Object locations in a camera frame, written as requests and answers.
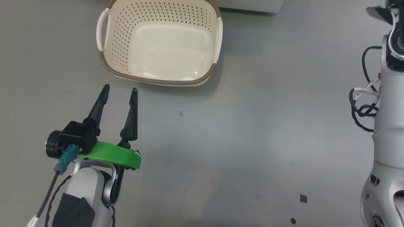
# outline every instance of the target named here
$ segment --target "brown basket trim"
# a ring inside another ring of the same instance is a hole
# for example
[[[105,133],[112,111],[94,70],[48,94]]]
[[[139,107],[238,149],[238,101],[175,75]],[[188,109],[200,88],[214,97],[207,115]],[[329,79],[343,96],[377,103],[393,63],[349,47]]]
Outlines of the brown basket trim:
[[[111,9],[116,1],[117,0],[110,0],[107,8]],[[205,0],[205,1],[207,1],[209,4],[212,5],[212,7],[215,9],[217,17],[218,18],[221,17],[220,9],[219,7],[217,7],[216,0]]]
[[[105,60],[104,52],[98,51],[98,56],[99,56],[99,58],[101,60],[101,63],[103,64],[103,66],[110,73],[112,73],[112,74],[114,74],[114,75],[116,75],[118,77],[121,77],[121,78],[129,79],[129,80],[135,80],[135,81],[139,81],[139,82],[151,83],[151,84],[169,84],[169,85],[194,85],[194,84],[199,84],[200,82],[203,82],[209,76],[211,76],[213,71],[216,68],[216,63],[213,63],[212,66],[210,67],[209,71],[203,77],[198,78],[196,80],[187,80],[187,81],[155,80],[155,79],[143,78],[143,77],[138,77],[138,76],[131,76],[131,75],[128,75],[128,74],[120,73],[120,72],[114,70],[113,68],[111,68],[111,66],[108,65],[107,61]]]

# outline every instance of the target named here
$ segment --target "plastic basket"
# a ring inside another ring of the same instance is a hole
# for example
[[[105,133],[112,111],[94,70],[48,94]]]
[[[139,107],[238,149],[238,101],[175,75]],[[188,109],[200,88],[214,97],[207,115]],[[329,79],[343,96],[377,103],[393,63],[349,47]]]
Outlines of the plastic basket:
[[[112,0],[97,24],[99,57],[110,73],[164,86],[205,83],[222,35],[220,11],[211,0]]]

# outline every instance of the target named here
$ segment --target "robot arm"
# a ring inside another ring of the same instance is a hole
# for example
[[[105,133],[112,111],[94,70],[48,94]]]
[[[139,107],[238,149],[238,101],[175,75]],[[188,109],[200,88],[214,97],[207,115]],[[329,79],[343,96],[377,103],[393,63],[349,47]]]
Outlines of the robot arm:
[[[67,165],[76,158],[74,172],[69,185],[62,195],[59,208],[53,219],[54,226],[110,227],[115,225],[115,209],[124,171],[139,169],[141,157],[139,151],[130,150],[129,141],[137,140],[137,90],[130,97],[130,110],[124,128],[120,133],[121,141],[117,146],[99,142],[100,121],[103,107],[107,102],[109,85],[105,85],[88,118],[82,123],[70,122],[63,131],[54,131],[48,137],[45,147],[50,158],[58,158],[55,178],[51,184],[40,211],[28,223],[34,227],[52,192],[56,178],[63,174]],[[111,169],[112,174],[98,170],[95,166]],[[46,214],[45,226],[48,226],[51,204]]]
[[[361,214],[365,227],[403,227],[404,1],[390,0],[386,8],[374,7],[367,11],[393,27],[383,38],[382,72],[378,79],[381,88],[371,91],[380,97],[380,107],[373,133],[375,161],[362,191]],[[369,88],[370,84],[356,91],[366,92]]]

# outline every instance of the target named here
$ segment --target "screw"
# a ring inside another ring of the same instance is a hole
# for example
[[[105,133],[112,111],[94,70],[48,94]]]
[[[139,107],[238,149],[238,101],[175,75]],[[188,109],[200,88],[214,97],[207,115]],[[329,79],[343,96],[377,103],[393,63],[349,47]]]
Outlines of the screw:
[[[373,227],[384,227],[383,221],[377,215],[373,216],[372,222],[373,222]]]
[[[370,176],[370,181],[371,181],[372,183],[376,182],[376,177],[375,177],[374,175],[371,175],[371,176]]]

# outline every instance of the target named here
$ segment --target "gray floor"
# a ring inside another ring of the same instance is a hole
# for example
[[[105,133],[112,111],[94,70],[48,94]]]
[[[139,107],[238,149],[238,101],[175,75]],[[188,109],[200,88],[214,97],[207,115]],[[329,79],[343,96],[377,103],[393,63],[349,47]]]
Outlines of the gray floor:
[[[285,0],[276,15],[224,12],[218,67],[198,88],[109,74],[95,43],[106,2],[0,3],[2,226],[25,226],[36,214],[56,163],[44,152],[47,135],[86,117],[107,83],[106,142],[119,141],[131,88],[139,90],[132,147],[143,163],[125,175],[117,227],[289,226],[292,217],[298,226],[362,226],[373,144],[351,119],[348,92],[366,83],[363,50],[390,29],[365,12],[383,0]],[[379,55],[369,52],[372,76]]]

